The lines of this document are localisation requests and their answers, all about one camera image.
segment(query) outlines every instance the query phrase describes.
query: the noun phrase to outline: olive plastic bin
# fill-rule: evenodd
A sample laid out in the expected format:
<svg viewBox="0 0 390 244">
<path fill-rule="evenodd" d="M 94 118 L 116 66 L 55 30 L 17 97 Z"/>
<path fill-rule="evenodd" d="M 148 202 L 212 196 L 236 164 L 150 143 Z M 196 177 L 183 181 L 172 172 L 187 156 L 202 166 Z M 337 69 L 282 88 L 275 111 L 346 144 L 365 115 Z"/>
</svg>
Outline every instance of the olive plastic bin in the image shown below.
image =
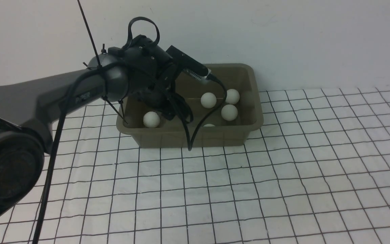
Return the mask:
<svg viewBox="0 0 390 244">
<path fill-rule="evenodd" d="M 221 117 L 221 109 L 218 109 L 204 122 L 204 124 L 213 124 L 215 127 L 201 127 L 193 147 L 243 145 L 249 133 L 258 130 L 263 125 L 263 112 L 254 71 L 248 65 L 240 63 L 206 66 L 224 83 L 227 89 L 234 88 L 239 91 L 240 101 L 235 105 L 238 116 L 234 121 L 228 122 Z M 201 84 L 186 74 L 181 74 L 176 80 L 176 91 L 186 99 L 194 114 L 194 121 L 188 125 L 191 135 L 198 122 L 210 110 L 201 106 L 201 96 L 206 92 L 211 92 L 218 98 L 218 103 L 223 97 L 223 90 L 217 83 Z M 123 120 L 118 117 L 116 126 L 121 133 L 131 135 L 141 148 L 187 147 L 184 129 L 177 116 L 171 121 L 161 117 L 157 128 L 146 128 L 143 124 L 143 117 L 152 109 L 132 97 L 124 100 L 123 108 L 128 124 L 123 124 Z"/>
</svg>

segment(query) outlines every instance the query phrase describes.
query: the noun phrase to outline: white ping pong ball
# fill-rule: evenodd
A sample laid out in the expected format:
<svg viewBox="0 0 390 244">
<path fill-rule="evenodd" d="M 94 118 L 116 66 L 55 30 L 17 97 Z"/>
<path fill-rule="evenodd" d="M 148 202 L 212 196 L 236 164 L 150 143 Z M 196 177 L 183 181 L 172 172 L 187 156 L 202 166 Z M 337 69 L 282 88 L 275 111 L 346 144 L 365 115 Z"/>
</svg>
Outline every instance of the white ping pong ball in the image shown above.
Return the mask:
<svg viewBox="0 0 390 244">
<path fill-rule="evenodd" d="M 236 89 L 229 89 L 226 91 L 226 100 L 228 104 L 236 104 L 240 100 L 240 94 Z"/>
<path fill-rule="evenodd" d="M 237 118 L 237 108 L 232 104 L 227 104 L 223 106 L 221 110 L 221 116 L 226 121 L 233 121 Z"/>
<path fill-rule="evenodd" d="M 160 123 L 160 118 L 157 113 L 150 111 L 144 115 L 143 122 L 148 128 L 156 128 Z"/>
<path fill-rule="evenodd" d="M 204 93 L 201 97 L 201 105 L 205 108 L 212 108 L 216 105 L 216 96 L 213 93 Z"/>
</svg>

